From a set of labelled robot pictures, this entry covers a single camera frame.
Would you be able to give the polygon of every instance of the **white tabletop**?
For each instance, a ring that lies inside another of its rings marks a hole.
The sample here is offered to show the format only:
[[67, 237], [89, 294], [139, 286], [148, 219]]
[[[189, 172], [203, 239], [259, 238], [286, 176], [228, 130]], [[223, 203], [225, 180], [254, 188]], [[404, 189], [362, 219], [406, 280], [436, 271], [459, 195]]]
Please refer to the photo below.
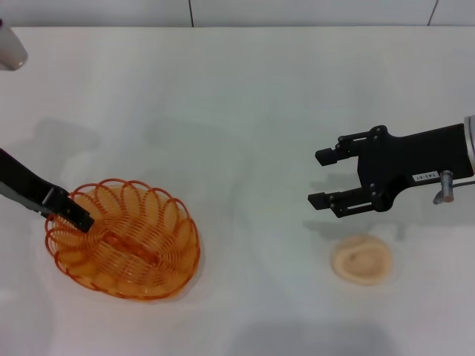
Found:
[[[140, 179], [182, 199], [202, 265], [177, 300], [135, 303], [56, 270], [43, 220], [0, 198], [0, 353], [474, 355], [475, 188], [437, 185], [337, 219], [307, 194], [356, 188], [338, 136], [393, 135], [475, 113], [475, 28], [19, 28], [0, 73], [0, 147], [67, 189]], [[395, 271], [374, 288], [330, 268], [376, 234]]]

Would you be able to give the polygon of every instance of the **label sticker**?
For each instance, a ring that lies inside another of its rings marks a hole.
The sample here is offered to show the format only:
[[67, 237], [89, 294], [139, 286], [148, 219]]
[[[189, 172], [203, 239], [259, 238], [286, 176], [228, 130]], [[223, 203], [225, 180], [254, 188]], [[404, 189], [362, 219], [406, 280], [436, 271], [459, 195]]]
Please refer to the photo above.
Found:
[[420, 182], [421, 180], [439, 178], [439, 174], [437, 173], [437, 171], [420, 173], [420, 174], [413, 175], [413, 178], [416, 182]]

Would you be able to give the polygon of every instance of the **cylindrical knob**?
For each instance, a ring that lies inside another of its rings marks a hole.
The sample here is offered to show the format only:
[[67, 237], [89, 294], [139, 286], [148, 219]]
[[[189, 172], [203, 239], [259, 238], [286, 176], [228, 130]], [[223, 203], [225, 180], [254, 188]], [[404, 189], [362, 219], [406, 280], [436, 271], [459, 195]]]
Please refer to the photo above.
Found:
[[442, 184], [442, 201], [453, 202], [453, 174], [451, 171], [443, 171], [440, 176]]

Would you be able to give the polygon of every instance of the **wire basket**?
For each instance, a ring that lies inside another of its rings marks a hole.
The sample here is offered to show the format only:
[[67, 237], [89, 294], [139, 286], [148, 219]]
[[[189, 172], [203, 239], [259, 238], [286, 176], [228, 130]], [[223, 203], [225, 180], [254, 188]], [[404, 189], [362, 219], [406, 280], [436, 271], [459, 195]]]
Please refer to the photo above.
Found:
[[91, 213], [88, 233], [59, 215], [45, 223], [46, 248], [75, 282], [114, 297], [173, 297], [195, 275], [200, 260], [197, 227], [184, 204], [136, 180], [86, 184], [71, 199]]

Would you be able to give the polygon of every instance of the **orange wire basket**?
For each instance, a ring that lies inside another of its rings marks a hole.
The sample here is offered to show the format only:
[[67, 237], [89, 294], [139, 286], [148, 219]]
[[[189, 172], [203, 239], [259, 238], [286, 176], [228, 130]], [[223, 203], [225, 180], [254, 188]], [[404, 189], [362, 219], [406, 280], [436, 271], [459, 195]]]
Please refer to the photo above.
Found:
[[91, 230], [83, 233], [52, 215], [45, 243], [58, 269], [81, 286], [155, 300], [175, 296], [195, 275], [197, 227], [184, 204], [163, 189], [106, 179], [80, 186], [71, 199], [91, 213]]

